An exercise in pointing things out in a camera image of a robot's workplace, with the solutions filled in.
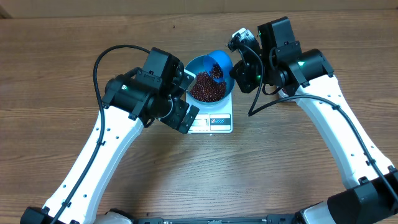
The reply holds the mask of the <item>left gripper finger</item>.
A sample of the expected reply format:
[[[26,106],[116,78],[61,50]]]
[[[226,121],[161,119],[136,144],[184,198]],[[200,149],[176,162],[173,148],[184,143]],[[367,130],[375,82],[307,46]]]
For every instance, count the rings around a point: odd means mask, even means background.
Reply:
[[[192,88],[194,87],[194,85],[196,84],[197,80],[196,78],[194,79],[194,81],[191,81],[187,78],[186,74],[183,74],[183,80],[180,84],[180,88],[182,88],[183,90],[185,90],[186,92],[190,92],[192,90]]]
[[[193,105],[191,105],[191,107],[189,107],[189,111],[184,116],[184,118],[182,119],[182,122],[180,123],[180,126],[178,127],[178,131],[180,133],[182,133],[182,134],[188,133],[199,110],[200,110],[199,108],[197,108],[196,106],[193,106]]]

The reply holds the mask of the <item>blue plastic scoop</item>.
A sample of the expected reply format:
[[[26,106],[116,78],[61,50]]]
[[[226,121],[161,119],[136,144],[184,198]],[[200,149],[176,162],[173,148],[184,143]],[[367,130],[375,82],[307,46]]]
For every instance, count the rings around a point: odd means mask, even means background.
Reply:
[[[215,50],[207,55],[205,55],[203,59],[203,66],[205,72],[212,78],[215,82],[221,83],[226,82],[229,83],[232,78],[230,76],[230,71],[232,71],[233,63],[229,57],[229,55],[222,50]],[[220,69],[221,75],[214,75],[212,70],[216,67]]]

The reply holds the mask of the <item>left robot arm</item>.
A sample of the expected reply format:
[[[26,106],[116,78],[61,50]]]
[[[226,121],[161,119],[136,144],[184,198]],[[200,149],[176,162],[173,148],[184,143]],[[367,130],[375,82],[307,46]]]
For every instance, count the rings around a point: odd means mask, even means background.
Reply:
[[[142,67],[110,79],[100,94],[96,59],[93,83],[99,114],[94,128],[55,193],[43,207],[29,207],[21,223],[94,223],[102,196],[123,155],[155,120],[188,133],[199,109],[181,99],[193,75],[172,54],[152,48]]]

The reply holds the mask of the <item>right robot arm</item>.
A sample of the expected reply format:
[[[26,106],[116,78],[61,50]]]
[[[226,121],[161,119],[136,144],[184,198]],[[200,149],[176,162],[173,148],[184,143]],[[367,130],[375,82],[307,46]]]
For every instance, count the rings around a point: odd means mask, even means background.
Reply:
[[[266,223],[376,223],[397,214],[397,169],[352,112],[329,61],[318,49],[303,52],[287,17],[260,25],[257,35],[236,31],[228,42],[241,59],[230,75],[243,93],[284,92],[312,120],[338,166],[345,190]]]

